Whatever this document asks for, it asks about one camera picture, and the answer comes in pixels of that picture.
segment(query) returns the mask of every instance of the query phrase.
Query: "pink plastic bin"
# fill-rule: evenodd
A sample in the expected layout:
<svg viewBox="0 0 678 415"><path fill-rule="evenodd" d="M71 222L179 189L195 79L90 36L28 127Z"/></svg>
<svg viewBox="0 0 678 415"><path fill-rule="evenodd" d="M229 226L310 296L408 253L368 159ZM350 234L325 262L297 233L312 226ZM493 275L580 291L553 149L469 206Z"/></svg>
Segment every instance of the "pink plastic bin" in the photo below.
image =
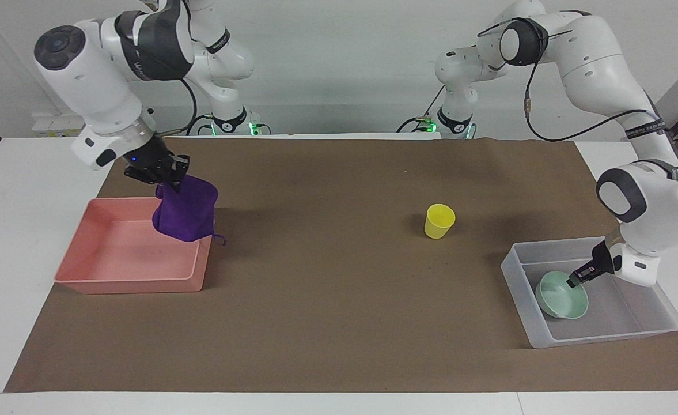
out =
<svg viewBox="0 0 678 415"><path fill-rule="evenodd" d="M210 237L181 242L152 226L154 197L93 199L55 281L83 294L196 292Z"/></svg>

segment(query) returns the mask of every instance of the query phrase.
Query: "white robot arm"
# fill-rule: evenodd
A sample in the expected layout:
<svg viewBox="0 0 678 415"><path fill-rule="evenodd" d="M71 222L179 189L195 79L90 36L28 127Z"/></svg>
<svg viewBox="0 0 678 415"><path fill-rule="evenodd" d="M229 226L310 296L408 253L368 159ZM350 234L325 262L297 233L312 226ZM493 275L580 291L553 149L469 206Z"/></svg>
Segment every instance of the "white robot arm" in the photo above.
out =
<svg viewBox="0 0 678 415"><path fill-rule="evenodd" d="M442 129L449 129L443 118L465 120L471 116L476 94L468 94L474 99L460 105L461 100L455 97L460 88L470 90L470 82L496 78L507 66L548 62L557 65L567 97L575 106L623 126L639 160L608 170L597 181L600 202L621 225L594 248L591 262L571 274L570 285L613 273L634 284L653 286L660 255L678 246L678 151L650 98L628 69L607 22L581 11L546 13L539 0L518 0L478 35L476 48L462 51L465 53L456 55L474 63L463 66L463 76L462 71L448 76L449 60L457 60L456 55L442 54L437 64L437 76L447 88L438 112ZM444 69L440 76L439 68ZM529 126L530 112L527 89ZM531 130L545 139L533 126ZM458 132L449 129L447 134Z"/></svg>
<svg viewBox="0 0 678 415"><path fill-rule="evenodd" d="M188 79L208 97L207 118L215 127L224 134L252 133L255 115L231 81L248 78L254 60L218 21L214 1L159 0L154 13L80 21L39 38L34 48L39 71L86 122L73 152L88 166L99 169L125 157L128 176L173 187L188 170L189 158L175 157L161 139L166 133L155 134L129 81Z"/></svg>

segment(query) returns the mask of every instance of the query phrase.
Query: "yellow plastic cup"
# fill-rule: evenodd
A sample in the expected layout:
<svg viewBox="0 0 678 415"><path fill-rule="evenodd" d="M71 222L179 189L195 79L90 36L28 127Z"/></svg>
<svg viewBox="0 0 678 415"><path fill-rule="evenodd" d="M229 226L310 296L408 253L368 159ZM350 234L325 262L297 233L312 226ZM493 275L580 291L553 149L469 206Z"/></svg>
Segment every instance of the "yellow plastic cup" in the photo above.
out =
<svg viewBox="0 0 678 415"><path fill-rule="evenodd" d="M426 236L431 239L444 238L455 221L457 221L457 216L451 207L431 205L426 211Z"/></svg>

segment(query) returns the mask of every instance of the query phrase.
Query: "clear plastic bin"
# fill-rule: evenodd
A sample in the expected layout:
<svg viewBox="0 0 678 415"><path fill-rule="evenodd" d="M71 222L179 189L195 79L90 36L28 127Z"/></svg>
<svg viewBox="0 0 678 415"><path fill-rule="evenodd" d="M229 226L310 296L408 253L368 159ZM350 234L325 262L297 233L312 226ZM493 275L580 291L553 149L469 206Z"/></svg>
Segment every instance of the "clear plastic bin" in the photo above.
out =
<svg viewBox="0 0 678 415"><path fill-rule="evenodd" d="M590 260L603 238L514 244L502 262L531 346L536 349L587 342L621 341L678 331L678 313L659 284L644 288L605 274L586 282L589 310L578 320L545 315L534 290L549 271L571 273Z"/></svg>

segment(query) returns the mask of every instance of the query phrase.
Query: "white table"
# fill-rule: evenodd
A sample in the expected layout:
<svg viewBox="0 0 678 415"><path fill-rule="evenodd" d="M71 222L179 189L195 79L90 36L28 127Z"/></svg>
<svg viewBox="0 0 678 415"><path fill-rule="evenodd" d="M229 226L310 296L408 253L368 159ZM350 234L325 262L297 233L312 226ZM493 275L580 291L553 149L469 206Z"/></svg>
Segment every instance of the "white table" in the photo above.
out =
<svg viewBox="0 0 678 415"><path fill-rule="evenodd" d="M308 138L293 136L289 138ZM429 139L431 134L310 136ZM0 392L16 364L83 209L107 171L70 153L70 139L6 139L0 145ZM623 142L581 142L594 176L635 160ZM678 309L678 251L660 284ZM0 394L0 413L677 413L678 392L502 394Z"/></svg>

